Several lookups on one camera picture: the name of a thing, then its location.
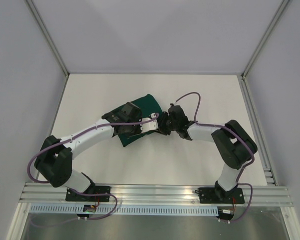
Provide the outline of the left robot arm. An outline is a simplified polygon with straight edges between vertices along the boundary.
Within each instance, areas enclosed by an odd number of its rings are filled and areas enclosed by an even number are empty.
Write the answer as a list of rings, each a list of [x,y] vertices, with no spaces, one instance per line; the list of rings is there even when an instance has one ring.
[[[104,114],[89,127],[66,137],[51,135],[45,139],[34,167],[53,187],[65,186],[77,191],[83,200],[93,198],[95,189],[85,174],[73,169],[73,160],[85,150],[118,134],[132,133],[142,120],[142,111],[127,102],[116,111]]]

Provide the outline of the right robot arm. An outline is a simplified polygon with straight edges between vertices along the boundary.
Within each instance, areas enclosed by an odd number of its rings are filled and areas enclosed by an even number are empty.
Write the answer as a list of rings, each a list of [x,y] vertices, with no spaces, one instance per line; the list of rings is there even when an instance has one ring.
[[[222,203],[230,200],[244,169],[254,162],[258,147],[253,139],[236,120],[224,125],[201,124],[189,120],[179,105],[171,106],[158,118],[157,132],[167,136],[173,131],[188,141],[202,140],[216,145],[224,166],[215,182],[215,196]]]

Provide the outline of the dark green surgical drape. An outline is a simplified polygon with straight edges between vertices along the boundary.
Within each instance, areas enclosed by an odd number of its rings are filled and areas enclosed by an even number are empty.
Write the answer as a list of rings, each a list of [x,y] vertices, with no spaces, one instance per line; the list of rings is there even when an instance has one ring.
[[[152,113],[161,114],[162,109],[155,98],[152,95],[147,94],[146,96],[127,102],[124,105],[111,110],[104,114],[102,118],[106,119],[110,123],[136,123],[141,122],[145,117],[150,117]],[[125,137],[123,135],[118,135],[118,137],[122,146],[126,147],[134,141],[152,133],[153,131],[149,131],[132,137]]]

